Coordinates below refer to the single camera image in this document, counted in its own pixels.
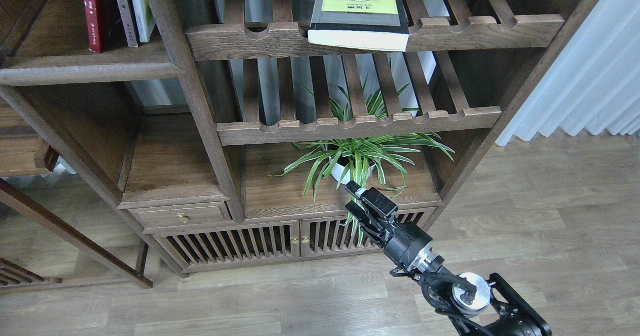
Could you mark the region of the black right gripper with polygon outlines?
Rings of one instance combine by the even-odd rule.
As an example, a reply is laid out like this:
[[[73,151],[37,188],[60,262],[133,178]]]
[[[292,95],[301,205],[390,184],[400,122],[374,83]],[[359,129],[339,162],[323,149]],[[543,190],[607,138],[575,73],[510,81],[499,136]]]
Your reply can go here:
[[[345,208],[358,220],[359,229],[405,272],[425,272],[434,261],[433,239],[414,222],[400,222],[398,207],[375,188],[355,181],[345,185],[350,201]]]

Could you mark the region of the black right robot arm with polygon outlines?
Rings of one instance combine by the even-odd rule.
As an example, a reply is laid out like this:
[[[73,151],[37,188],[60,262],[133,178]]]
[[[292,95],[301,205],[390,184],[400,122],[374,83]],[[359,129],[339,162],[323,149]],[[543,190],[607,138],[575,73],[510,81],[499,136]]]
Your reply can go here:
[[[485,280],[456,275],[432,252],[433,239],[414,222],[400,222],[398,207],[375,188],[350,181],[346,209],[359,228],[393,261],[395,277],[416,281],[436,313],[450,319],[460,336],[550,336],[548,323],[498,273]]]

